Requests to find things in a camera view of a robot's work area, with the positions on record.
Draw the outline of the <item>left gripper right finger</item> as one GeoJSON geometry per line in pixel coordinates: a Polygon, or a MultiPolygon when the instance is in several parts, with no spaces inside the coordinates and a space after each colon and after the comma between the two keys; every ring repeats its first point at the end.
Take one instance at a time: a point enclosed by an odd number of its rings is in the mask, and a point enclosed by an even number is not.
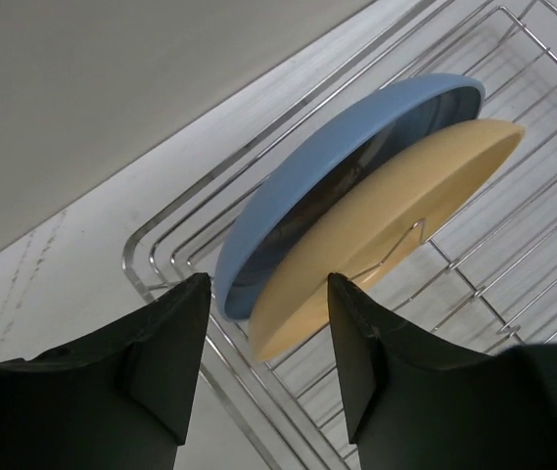
{"type": "Polygon", "coordinates": [[[344,275],[327,302],[364,469],[557,469],[557,344],[496,355],[431,334],[344,275]]]}

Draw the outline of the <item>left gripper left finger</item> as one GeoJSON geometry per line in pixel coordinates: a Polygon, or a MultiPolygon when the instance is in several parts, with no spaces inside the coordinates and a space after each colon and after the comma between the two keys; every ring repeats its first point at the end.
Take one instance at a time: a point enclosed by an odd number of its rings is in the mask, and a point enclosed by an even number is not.
{"type": "Polygon", "coordinates": [[[33,359],[0,362],[0,469],[170,469],[185,443],[210,308],[190,276],[33,359]]]}

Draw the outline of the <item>wire dish rack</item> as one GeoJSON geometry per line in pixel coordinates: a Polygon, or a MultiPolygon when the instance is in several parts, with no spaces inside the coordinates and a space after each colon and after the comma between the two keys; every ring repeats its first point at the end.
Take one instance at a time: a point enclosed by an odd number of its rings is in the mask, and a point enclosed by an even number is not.
{"type": "Polygon", "coordinates": [[[371,296],[484,353],[557,342],[557,1],[420,1],[372,32],[126,241],[123,273],[154,300],[218,251],[269,171],[369,92],[428,72],[485,87],[483,114],[522,125],[503,168],[371,296]]]}

